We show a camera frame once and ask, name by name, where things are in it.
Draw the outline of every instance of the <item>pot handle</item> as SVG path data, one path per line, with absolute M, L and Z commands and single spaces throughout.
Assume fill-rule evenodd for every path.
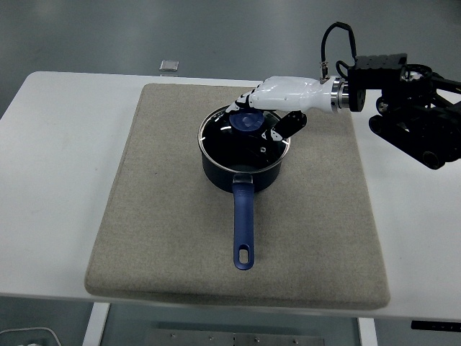
M 245 174 L 244 179 L 239 179 L 236 174 L 232 184 L 234 202 L 233 263 L 240 270 L 248 270 L 254 264 L 254 185 L 251 181 L 252 177 L 249 174 Z

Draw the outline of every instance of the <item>small gray object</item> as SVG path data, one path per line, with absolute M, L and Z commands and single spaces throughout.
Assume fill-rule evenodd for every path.
M 179 61 L 162 60 L 159 71 L 176 72 L 178 71 L 178 65 L 179 65 Z

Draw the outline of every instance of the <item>stainless steel rim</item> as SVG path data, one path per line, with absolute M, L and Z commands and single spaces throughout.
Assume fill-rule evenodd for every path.
M 206 152 L 205 148 L 203 147 L 203 130 L 205 129 L 205 126 L 207 125 L 207 123 L 211 120 L 211 118 L 218 114 L 219 112 L 223 112 L 228 106 L 225 106 L 225 107 L 221 107 L 220 109 L 212 112 L 210 115 L 208 115 L 202 122 L 202 124 L 200 125 L 199 127 L 199 132 L 198 132 L 198 135 L 197 135 L 197 140 L 199 142 L 199 148 L 200 148 L 200 151 L 202 152 L 203 155 L 205 155 L 205 157 L 210 161 L 212 162 L 216 167 L 219 167 L 227 172 L 230 172 L 230 173 L 242 173 L 241 171 L 236 171 L 234 169 L 230 169 L 230 168 L 227 168 L 225 166 L 223 166 L 222 164 L 219 164 L 217 163 L 215 160 L 213 160 L 213 158 L 208 155 L 208 153 Z M 275 113 L 275 112 L 270 112 L 272 113 L 273 115 L 275 115 L 279 120 L 280 120 L 280 116 Z M 286 140 L 284 140 L 285 143 L 287 144 L 287 146 L 285 146 L 285 149 L 282 153 L 282 155 L 280 155 L 280 157 L 271 165 L 267 166 L 267 167 L 264 167 L 263 169 L 258 169 L 256 171 L 252 171 L 252 172 L 244 172 L 244 173 L 247 173 L 247 174 L 257 174 L 257 173 L 262 173 L 262 172 L 265 172 L 265 171 L 268 171 L 272 168 L 274 168 L 275 166 L 277 166 L 282 160 L 283 158 L 285 157 L 285 155 L 287 154 L 288 152 L 288 149 L 290 148 L 290 144 L 291 144 L 291 140 L 290 138 L 287 138 Z

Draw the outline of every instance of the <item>saucepan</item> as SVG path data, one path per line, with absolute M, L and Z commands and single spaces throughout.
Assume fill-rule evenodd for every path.
M 303 127 L 305 115 L 290 113 L 281 121 L 272 111 L 247 109 L 228 114 L 226 108 L 205 118 L 198 143 L 208 179 L 233 193 L 233 262 L 239 270 L 248 270 L 254 265 L 254 193 L 270 186 L 279 174 L 290 147 L 289 136 L 283 139 L 279 133 L 292 124 Z

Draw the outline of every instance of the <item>felt pad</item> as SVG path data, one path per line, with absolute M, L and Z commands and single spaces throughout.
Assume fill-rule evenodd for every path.
M 86 272 L 91 294 L 174 303 L 376 309 L 389 299 L 350 113 L 308 113 L 255 196 L 255 265 L 233 265 L 233 196 L 202 169 L 200 123 L 247 88 L 148 84 Z

